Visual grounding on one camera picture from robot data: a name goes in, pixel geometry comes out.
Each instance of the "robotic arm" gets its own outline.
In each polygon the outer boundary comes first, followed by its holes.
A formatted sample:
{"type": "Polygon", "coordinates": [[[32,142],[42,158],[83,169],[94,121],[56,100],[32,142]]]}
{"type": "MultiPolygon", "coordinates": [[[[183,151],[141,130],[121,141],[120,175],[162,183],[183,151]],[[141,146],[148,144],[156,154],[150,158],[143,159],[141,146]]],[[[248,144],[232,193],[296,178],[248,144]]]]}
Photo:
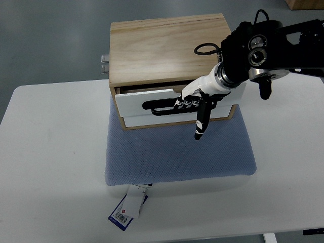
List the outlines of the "robotic arm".
{"type": "Polygon", "coordinates": [[[289,72],[324,77],[324,20],[312,20],[287,27],[269,20],[264,10],[257,12],[254,24],[242,22],[217,45],[206,43],[195,49],[199,55],[217,53],[219,63],[207,76],[187,85],[177,99],[174,110],[197,106],[195,139],[203,135],[210,113],[217,102],[246,80],[259,84],[260,96],[271,95],[271,81],[289,72]],[[257,23],[262,12],[266,21],[257,23]],[[300,32],[298,44],[288,41],[287,35],[300,32]],[[215,51],[201,53],[202,46],[214,46],[215,51]]]}

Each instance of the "metal bracket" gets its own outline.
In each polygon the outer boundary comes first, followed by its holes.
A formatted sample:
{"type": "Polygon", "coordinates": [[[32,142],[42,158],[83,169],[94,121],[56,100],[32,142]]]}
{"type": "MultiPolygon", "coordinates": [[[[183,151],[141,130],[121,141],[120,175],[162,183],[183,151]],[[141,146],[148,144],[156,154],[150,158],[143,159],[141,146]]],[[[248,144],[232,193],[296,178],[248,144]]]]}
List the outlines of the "metal bracket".
{"type": "Polygon", "coordinates": [[[109,74],[109,54],[101,56],[101,74],[109,74]]]}

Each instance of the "wooden drawer box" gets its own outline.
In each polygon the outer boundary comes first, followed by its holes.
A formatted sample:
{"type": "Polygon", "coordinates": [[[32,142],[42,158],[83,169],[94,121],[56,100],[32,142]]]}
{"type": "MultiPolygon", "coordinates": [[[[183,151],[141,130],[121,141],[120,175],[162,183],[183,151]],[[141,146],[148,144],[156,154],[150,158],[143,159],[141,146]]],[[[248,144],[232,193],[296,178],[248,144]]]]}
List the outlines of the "wooden drawer box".
{"type": "Polygon", "coordinates": [[[286,0],[291,10],[324,9],[323,0],[286,0]]]}
{"type": "MultiPolygon", "coordinates": [[[[123,129],[195,122],[196,113],[155,116],[142,104],[178,97],[188,83],[209,74],[217,55],[199,56],[193,50],[202,43],[220,46],[229,34],[222,14],[112,23],[109,86],[123,129]]],[[[219,102],[211,118],[229,117],[244,87],[219,102]]]]}

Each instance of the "drawer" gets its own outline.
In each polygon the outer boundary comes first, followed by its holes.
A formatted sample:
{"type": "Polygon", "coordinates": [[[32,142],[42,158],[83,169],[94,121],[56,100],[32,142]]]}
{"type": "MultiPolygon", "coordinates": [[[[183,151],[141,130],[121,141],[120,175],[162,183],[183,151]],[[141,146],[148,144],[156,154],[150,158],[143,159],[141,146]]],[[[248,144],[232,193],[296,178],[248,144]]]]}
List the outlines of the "drawer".
{"type": "MultiPolygon", "coordinates": [[[[232,105],[239,104],[246,84],[241,84],[233,90],[228,96],[218,102],[217,107],[212,110],[211,118],[229,117],[232,105]]],[[[135,128],[139,126],[159,125],[169,123],[179,123],[196,120],[196,112],[156,116],[151,110],[143,109],[145,101],[177,98],[180,93],[174,89],[162,89],[144,92],[133,92],[125,94],[116,94],[115,101],[120,116],[124,119],[126,128],[135,128]]]]}

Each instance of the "black cable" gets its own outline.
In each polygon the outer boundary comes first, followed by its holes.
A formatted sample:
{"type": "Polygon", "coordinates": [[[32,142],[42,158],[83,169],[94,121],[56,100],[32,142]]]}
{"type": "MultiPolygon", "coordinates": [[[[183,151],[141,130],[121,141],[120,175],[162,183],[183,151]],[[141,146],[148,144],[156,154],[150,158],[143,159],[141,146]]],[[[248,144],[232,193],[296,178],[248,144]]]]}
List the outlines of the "black cable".
{"type": "Polygon", "coordinates": [[[211,54],[215,54],[215,53],[220,52],[220,48],[215,43],[203,43],[203,44],[197,46],[193,50],[193,52],[195,52],[195,54],[197,54],[197,55],[206,56],[206,55],[211,55],[211,54]],[[209,52],[199,52],[198,49],[200,49],[201,47],[215,47],[215,50],[212,50],[212,51],[209,51],[209,52]]]}
{"type": "Polygon", "coordinates": [[[255,16],[255,19],[254,19],[254,24],[256,24],[257,23],[257,20],[258,20],[258,15],[259,15],[259,13],[263,13],[264,14],[264,16],[265,16],[265,18],[267,19],[267,21],[269,21],[269,15],[267,14],[267,12],[265,12],[263,9],[259,9],[258,11],[257,11],[257,14],[256,14],[256,16],[255,16]]]}

